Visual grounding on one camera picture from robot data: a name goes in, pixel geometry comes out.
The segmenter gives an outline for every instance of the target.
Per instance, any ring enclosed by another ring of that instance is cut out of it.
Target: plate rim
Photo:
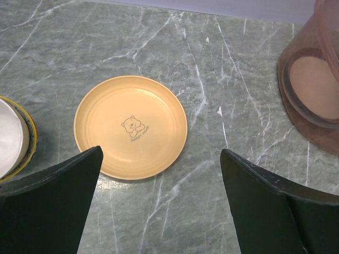
[[[158,171],[157,173],[155,174],[150,174],[150,175],[147,175],[147,176],[144,176],[144,177],[118,177],[118,176],[115,176],[114,174],[109,174],[107,173],[106,171],[103,171],[102,169],[100,170],[101,173],[107,175],[107,176],[110,176],[110,177],[113,177],[113,178],[116,178],[116,179],[120,179],[120,180],[141,180],[141,179],[147,179],[149,177],[153,177],[155,175],[158,175],[160,174],[161,172],[163,172],[164,170],[166,170],[167,168],[169,168],[177,159],[178,157],[180,156],[180,154],[182,153],[184,147],[185,147],[185,144],[186,144],[186,141],[187,141],[187,136],[188,136],[188,121],[187,121],[187,116],[186,116],[186,113],[185,113],[185,109],[183,107],[183,105],[181,104],[181,102],[179,101],[179,99],[175,96],[175,94],[169,89],[167,88],[165,85],[161,84],[160,82],[154,80],[154,79],[151,79],[151,78],[147,78],[147,77],[143,77],[143,76],[137,76],[137,75],[125,75],[125,76],[117,76],[117,77],[113,77],[113,78],[109,78],[107,80],[104,80],[102,81],[101,83],[97,84],[96,86],[94,86],[90,91],[87,92],[87,94],[82,98],[82,100],[80,101],[79,105],[78,105],[78,108],[75,112],[75,116],[74,116],[74,121],[73,121],[73,133],[74,133],[74,138],[75,138],[75,142],[76,142],[76,145],[78,147],[78,150],[80,152],[83,152],[83,150],[80,148],[80,145],[79,145],[79,142],[78,142],[78,137],[77,137],[77,134],[76,134],[76,122],[77,122],[77,119],[78,119],[78,113],[79,113],[79,110],[80,108],[82,107],[84,101],[86,101],[86,99],[89,97],[89,95],[95,90],[97,89],[98,87],[104,85],[105,83],[109,82],[109,81],[112,81],[112,80],[115,80],[115,79],[124,79],[124,78],[140,78],[140,79],[145,79],[145,80],[148,80],[148,81],[151,81],[157,85],[159,85],[160,87],[164,88],[167,92],[169,92],[169,94],[175,98],[176,102],[178,103],[178,105],[180,106],[180,109],[181,109],[181,112],[184,116],[184,119],[185,119],[185,138],[184,138],[184,141],[183,141],[183,144],[182,144],[182,147],[180,148],[180,152],[178,154],[178,156],[170,163],[170,165],[168,165],[168,167],[164,168],[164,169],[161,169],[160,171]]]

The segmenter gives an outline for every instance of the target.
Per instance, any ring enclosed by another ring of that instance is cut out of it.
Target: white bowl
[[[23,159],[28,149],[29,136],[22,116],[0,99],[0,178]]]

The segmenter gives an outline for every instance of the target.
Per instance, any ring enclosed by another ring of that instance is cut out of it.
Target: black plastic piece
[[[296,184],[230,150],[220,161],[242,254],[339,253],[339,196]]]
[[[76,253],[102,159],[91,148],[0,185],[0,253]]]

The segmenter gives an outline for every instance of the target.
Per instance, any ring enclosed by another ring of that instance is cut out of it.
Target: bowl rim
[[[2,167],[0,168],[0,178],[5,176],[9,171],[11,171],[13,169],[13,167],[15,166],[15,164],[17,163],[18,158],[20,157],[20,153],[22,150],[22,146],[23,146],[23,141],[24,141],[24,130],[23,130],[23,126],[22,126],[22,122],[20,121],[19,116],[17,115],[15,109],[13,107],[11,107],[7,102],[5,102],[3,99],[0,98],[0,103],[2,105],[4,105],[5,108],[8,109],[8,113],[10,114],[10,116],[13,116],[13,119],[16,120],[16,122],[19,124],[20,128],[19,128],[19,142],[20,145],[18,146],[18,149],[15,151],[15,156],[13,157],[13,160],[11,161],[11,164],[9,165],[8,168],[6,167]]]

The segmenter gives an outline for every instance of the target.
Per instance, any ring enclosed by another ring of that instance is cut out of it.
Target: bowl
[[[14,169],[25,156],[30,141],[22,116],[0,99],[0,178]]]
[[[4,177],[0,178],[0,183],[7,181],[17,175],[19,172],[21,172],[27,164],[32,160],[34,157],[35,152],[37,151],[38,146],[38,130],[37,126],[33,120],[33,118],[30,116],[30,114],[18,103],[12,101],[9,98],[6,98],[4,96],[0,95],[0,99],[7,102],[8,105],[10,105],[13,109],[15,109],[25,120],[26,125],[28,127],[28,131],[30,134],[30,142],[28,145],[28,150],[21,160],[21,162],[11,171],[9,171]]]

